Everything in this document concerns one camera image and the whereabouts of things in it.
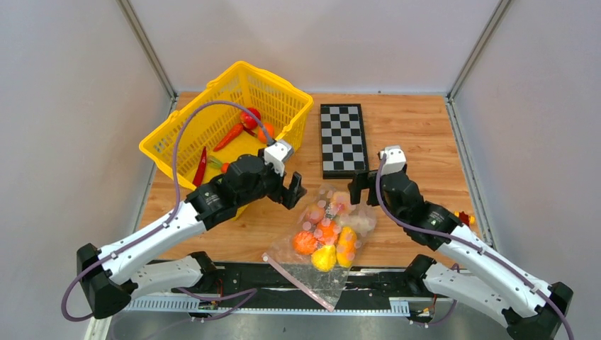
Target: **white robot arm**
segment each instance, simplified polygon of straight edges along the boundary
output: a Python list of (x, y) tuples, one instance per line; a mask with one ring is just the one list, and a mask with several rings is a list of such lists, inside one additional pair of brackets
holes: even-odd
[[(294, 208), (306, 190), (296, 172), (289, 187), (283, 186), (284, 162), (293, 151), (290, 144), (280, 140), (259, 151), (258, 156), (242, 155), (230, 164), (225, 174), (199, 186), (177, 209), (150, 225), (99, 249), (91, 244), (80, 248), (78, 273), (104, 260), (80, 280), (93, 316), (102, 319), (114, 315), (132, 299), (150, 293), (202, 285), (203, 278), (216, 271), (204, 252), (178, 261), (148, 263), (174, 245), (233, 218), (238, 208), (252, 201), (267, 196), (288, 209)], [(165, 224), (175, 210), (176, 217)], [(126, 245), (129, 248), (118, 252)]]
[(415, 286), (463, 302), (507, 328), (515, 340), (553, 339), (565, 320), (573, 291), (563, 283), (549, 285), (501, 256), (482, 242), (467, 225), (440, 205), (424, 200), (406, 174), (399, 146), (379, 153), (379, 171), (354, 175), (351, 201), (380, 205), (411, 239), (467, 268), (472, 276), (451, 272), (434, 259), (419, 255), (407, 268)]

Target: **clear plastic bag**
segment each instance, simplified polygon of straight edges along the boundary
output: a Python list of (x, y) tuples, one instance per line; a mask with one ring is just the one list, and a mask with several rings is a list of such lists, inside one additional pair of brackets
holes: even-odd
[(353, 261), (375, 227), (371, 207), (351, 205), (346, 189), (323, 185), (296, 224), (263, 254), (263, 260), (333, 311)]

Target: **wooden table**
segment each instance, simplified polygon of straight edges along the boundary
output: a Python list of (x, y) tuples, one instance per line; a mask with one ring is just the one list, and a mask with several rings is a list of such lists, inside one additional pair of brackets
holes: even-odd
[[(197, 93), (183, 93), (177, 108), (183, 108)], [(322, 103), (360, 103), (369, 150), (369, 163), (375, 169), (377, 151), (388, 145), (400, 145), (407, 155), (408, 175), (420, 187), (425, 199), (450, 211), (473, 208), (461, 169), (449, 117), (441, 96), (391, 96), (313, 94), (315, 106), (309, 113), (303, 146), (286, 163), (286, 171), (303, 175), (303, 185), (315, 192), (324, 180), (320, 162), (319, 107)], [(346, 184), (348, 180), (331, 183)], [(163, 216), (174, 206), (173, 182), (160, 171), (152, 184), (140, 226)], [(303, 211), (309, 195), (293, 210), (275, 205), (268, 199), (251, 204), (238, 221), (228, 221), (211, 231), (192, 237), (162, 255), (180, 259), (193, 251), (206, 251), (214, 261), (261, 261), (261, 255)], [(363, 248), (357, 266), (407, 266), (417, 254), (432, 256), (450, 266), (453, 262), (428, 248), (414, 243), (379, 208), (378, 224)]]

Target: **chessboard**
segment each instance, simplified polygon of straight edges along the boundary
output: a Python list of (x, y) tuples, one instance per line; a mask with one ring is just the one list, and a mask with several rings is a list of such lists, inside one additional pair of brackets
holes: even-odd
[(320, 129), (323, 179), (352, 179), (369, 170), (361, 105), (322, 104)]

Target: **yellow plastic basket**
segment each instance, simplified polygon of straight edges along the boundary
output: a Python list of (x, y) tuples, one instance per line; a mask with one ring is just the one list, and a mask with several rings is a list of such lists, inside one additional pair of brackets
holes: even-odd
[[(209, 81), (206, 90), (186, 107), (175, 110), (144, 138), (140, 142), (140, 151), (173, 179), (173, 146), (181, 126), (197, 107), (217, 100), (256, 108), (261, 113), (261, 120), (274, 126), (276, 139), (287, 141), (295, 150), (303, 142), (307, 114), (313, 107), (313, 98), (288, 81), (246, 62), (236, 62), (219, 77)], [(209, 106), (192, 119), (180, 140), (177, 154), (177, 173), (181, 186), (191, 190), (196, 188), (192, 180), (203, 147), (207, 148), (207, 155), (222, 162), (233, 162), (241, 154), (257, 154), (259, 149), (265, 147), (257, 138), (244, 132), (224, 149), (213, 152), (214, 146), (239, 122), (240, 110), (226, 105)], [(207, 166), (203, 183), (218, 174), (218, 169)]]

